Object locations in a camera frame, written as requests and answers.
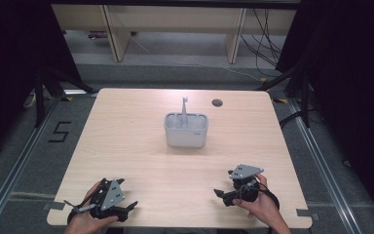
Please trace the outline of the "person's left hand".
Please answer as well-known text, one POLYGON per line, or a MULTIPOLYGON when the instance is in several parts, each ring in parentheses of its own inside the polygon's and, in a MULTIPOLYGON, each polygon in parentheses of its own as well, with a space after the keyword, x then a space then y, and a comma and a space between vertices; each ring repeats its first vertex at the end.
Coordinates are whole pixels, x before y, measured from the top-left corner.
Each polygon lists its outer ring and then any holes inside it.
POLYGON ((93 218, 89 212, 75 214, 63 234, 99 234, 103 228, 118 220, 117 216, 102 219, 93 218))

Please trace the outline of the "light wooden desk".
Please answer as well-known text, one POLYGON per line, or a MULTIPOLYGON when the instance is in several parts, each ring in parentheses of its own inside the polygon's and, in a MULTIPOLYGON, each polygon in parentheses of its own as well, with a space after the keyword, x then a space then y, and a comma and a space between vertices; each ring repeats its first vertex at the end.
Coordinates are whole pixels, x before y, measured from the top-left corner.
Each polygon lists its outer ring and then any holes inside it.
POLYGON ((64 30, 104 31, 115 61, 124 58, 132 32, 181 32, 223 34, 228 61, 234 63, 241 35, 285 36, 296 14, 276 9, 67 4, 53 4, 52 9, 64 30))

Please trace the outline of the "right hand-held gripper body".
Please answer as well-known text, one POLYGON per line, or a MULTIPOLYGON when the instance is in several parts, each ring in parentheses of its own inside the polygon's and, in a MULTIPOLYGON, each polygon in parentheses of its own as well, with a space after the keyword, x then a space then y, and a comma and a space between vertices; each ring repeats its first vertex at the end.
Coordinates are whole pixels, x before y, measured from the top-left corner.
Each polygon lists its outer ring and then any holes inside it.
POLYGON ((239 199, 254 202, 260 189, 256 175, 263 173, 264 170, 259 167, 238 164, 233 171, 235 175, 230 176, 230 179, 233 181, 235 191, 239 192, 239 199))

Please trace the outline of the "grey tape piece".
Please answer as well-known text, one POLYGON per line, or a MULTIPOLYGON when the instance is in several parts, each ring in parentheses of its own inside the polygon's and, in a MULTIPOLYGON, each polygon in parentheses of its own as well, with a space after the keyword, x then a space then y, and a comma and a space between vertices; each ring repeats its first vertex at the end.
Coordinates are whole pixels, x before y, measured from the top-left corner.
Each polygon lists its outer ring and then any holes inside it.
POLYGON ((57 210, 57 211, 62 211, 65 207, 64 203, 61 202, 51 202, 51 203, 45 203, 43 206, 44 211, 49 211, 49 210, 57 210))
POLYGON ((311 212, 310 210, 297 209, 296 213, 297 213, 298 216, 310 217, 313 221, 320 220, 319 215, 311 212))

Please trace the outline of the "black curtain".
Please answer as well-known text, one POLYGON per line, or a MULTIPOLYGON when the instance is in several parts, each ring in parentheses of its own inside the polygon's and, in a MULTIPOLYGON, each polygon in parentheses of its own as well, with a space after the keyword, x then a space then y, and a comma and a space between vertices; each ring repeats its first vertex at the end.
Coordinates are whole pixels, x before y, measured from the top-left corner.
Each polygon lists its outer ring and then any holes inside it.
POLYGON ((277 70, 314 36, 308 74, 322 116, 374 202, 374 0, 300 0, 277 70))
POLYGON ((0 0, 0 141, 39 78, 55 94, 81 77, 50 3, 0 0))

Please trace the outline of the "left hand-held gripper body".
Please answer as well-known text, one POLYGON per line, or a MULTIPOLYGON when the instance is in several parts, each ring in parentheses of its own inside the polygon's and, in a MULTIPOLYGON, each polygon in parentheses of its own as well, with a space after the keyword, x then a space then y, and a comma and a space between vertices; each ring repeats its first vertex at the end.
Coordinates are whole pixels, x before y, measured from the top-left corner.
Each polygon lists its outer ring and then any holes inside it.
POLYGON ((93 218, 102 219, 109 216, 117 216, 119 221, 124 222, 128 216, 124 214, 124 208, 117 207, 117 204, 125 200, 121 184, 115 179, 108 180, 104 178, 100 185, 89 195, 85 197, 79 205, 72 205, 68 201, 65 203, 72 207, 67 221, 70 222, 72 217, 77 214, 89 212, 93 218))

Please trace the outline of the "person's right hand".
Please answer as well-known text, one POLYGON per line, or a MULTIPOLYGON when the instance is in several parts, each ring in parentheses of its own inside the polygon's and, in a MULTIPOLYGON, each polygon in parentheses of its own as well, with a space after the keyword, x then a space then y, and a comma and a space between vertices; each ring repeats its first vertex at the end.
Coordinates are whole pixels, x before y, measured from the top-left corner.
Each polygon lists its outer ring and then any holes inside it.
POLYGON ((254 202, 234 199, 233 204, 247 210, 248 218, 256 217, 276 231, 282 223, 282 217, 275 202, 264 193, 260 193, 254 202))

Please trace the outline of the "metal floor rail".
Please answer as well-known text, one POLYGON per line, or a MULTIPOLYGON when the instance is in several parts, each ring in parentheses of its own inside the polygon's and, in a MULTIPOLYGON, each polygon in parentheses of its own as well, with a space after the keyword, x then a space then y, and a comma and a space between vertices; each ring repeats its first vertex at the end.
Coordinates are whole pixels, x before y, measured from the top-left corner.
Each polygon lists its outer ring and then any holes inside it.
POLYGON ((43 117, 43 120, 40 124, 35 127, 26 142, 24 148, 22 149, 20 155, 18 156, 16 162, 12 166, 9 174, 5 178, 3 184, 0 187, 0 214, 3 212, 12 191, 15 186, 18 184, 18 181, 31 158, 31 155, 36 148, 43 132, 47 128, 48 122, 52 117, 55 109, 60 103, 60 97, 53 97, 50 101, 48 107, 46 108, 46 115, 43 117))
POLYGON ((357 223, 355 214, 350 207, 346 196, 343 194, 340 186, 338 185, 335 176, 331 172, 325 158, 314 138, 312 131, 306 126, 301 117, 297 117, 296 123, 305 140, 310 153, 315 161, 318 172, 323 180, 327 192, 333 202, 333 205, 340 216, 345 229, 348 234, 363 234, 361 228, 357 223))

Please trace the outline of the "white electric toothbrush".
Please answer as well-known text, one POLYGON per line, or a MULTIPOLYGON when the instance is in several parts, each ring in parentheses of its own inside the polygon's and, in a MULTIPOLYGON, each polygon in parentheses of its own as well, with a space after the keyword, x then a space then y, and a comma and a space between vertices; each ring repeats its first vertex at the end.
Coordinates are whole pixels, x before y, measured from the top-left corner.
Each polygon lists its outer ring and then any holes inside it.
POLYGON ((183 97, 182 111, 181 111, 182 129, 187 129, 187 126, 188 126, 188 115, 187 115, 187 109, 186 109, 187 102, 188 102, 188 97, 183 97))

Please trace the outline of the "grey toothbrush holder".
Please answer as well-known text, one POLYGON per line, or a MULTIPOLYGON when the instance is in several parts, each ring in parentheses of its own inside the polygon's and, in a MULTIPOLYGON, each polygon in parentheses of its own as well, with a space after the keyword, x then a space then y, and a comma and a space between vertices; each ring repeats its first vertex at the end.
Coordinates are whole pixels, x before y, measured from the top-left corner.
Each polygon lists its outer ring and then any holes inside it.
POLYGON ((206 144, 208 118, 204 114, 168 113, 164 127, 168 146, 201 148, 206 144))

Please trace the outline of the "black metal stand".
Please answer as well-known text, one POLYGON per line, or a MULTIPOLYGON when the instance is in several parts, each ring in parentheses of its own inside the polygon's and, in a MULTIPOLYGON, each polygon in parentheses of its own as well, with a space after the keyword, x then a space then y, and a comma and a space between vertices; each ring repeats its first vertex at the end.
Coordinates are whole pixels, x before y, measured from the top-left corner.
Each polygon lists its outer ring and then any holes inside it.
POLYGON ((263 83, 257 88, 257 91, 267 91, 286 79, 288 79, 288 83, 284 91, 285 96, 287 98, 295 98, 300 95, 301 107, 295 113, 281 120, 280 126, 283 128, 290 120, 300 117, 305 126, 309 128, 309 77, 301 64, 296 64, 282 75, 263 83))
POLYGON ((44 104, 44 89, 47 89, 52 97, 60 98, 66 95, 65 90, 60 85, 61 82, 69 83, 89 94, 96 94, 97 90, 84 84, 78 72, 75 75, 69 75, 60 69, 43 66, 39 68, 34 78, 34 91, 36 97, 36 123, 39 127, 45 119, 46 111, 44 104))

